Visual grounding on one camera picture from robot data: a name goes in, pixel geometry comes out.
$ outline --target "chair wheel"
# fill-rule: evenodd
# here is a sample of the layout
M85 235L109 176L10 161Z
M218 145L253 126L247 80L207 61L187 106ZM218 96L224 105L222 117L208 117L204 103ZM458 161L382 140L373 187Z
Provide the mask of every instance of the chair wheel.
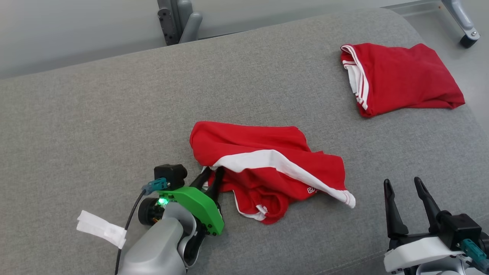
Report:
M163 208L156 205L157 201L158 198L146 198L139 205L137 218L142 225L152 226L155 224L153 218L161 219Z
M474 45L476 42L477 40L472 40L467 35L464 35L464 37L462 37L462 39L460 40L460 45L468 49L472 47L472 45Z

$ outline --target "gray fabric surface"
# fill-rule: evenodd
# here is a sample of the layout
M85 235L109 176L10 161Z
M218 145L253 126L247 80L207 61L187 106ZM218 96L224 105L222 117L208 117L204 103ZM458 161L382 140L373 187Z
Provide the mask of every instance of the gray fabric surface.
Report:
M191 181L199 120L297 126L312 150L343 158L357 206L317 194L265 226L226 193L224 233L191 275L382 273L385 178L412 233L427 230L415 176L489 231L489 144L471 110L361 118L339 47L364 42L422 41L391 11L355 11L0 81L0 274L112 273L116 247L76 231L77 216L124 226L160 164L184 164ZM126 249L146 230L133 220Z

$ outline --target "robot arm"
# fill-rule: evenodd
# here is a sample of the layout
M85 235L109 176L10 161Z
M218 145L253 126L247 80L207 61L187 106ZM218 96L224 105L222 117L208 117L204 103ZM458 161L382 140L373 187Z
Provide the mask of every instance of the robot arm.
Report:
M465 275L466 268L474 267L489 274L489 236L467 214L440 211L420 178L415 177L414 184L430 226L428 233L409 235L394 202L391 183L384 181L387 236L391 239L384 259L386 271L404 271L406 275L451 271Z
M140 223L152 226L123 259L122 275L184 275L199 255L206 235L220 235L224 221L217 202L224 168L219 167L213 184L202 185L212 174L206 168L190 186L184 186L187 171L181 164L155 167L155 180L143 187L159 198L144 199L138 209Z

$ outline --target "teal connector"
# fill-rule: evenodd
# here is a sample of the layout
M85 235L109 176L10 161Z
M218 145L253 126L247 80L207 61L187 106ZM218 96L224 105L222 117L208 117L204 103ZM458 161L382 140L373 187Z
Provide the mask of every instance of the teal connector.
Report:
M149 195L154 191L164 190L168 187L168 183L166 182L166 178L159 178L154 181L150 181L147 185L143 186L141 190L146 190L145 195Z
M487 255L470 239L465 239L460 244L460 248L471 257L475 266L485 274L489 273L489 260Z
M470 239L463 240L460 248L476 263L487 259L486 254Z

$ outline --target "chair leg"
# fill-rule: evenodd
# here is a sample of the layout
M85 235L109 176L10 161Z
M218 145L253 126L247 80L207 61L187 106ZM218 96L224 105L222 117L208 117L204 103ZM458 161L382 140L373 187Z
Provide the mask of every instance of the chair leg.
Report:
M474 28L474 23L467 12L465 12L461 0L442 0L442 3L465 32L465 35L460 40L460 44L465 48L470 48L481 36Z

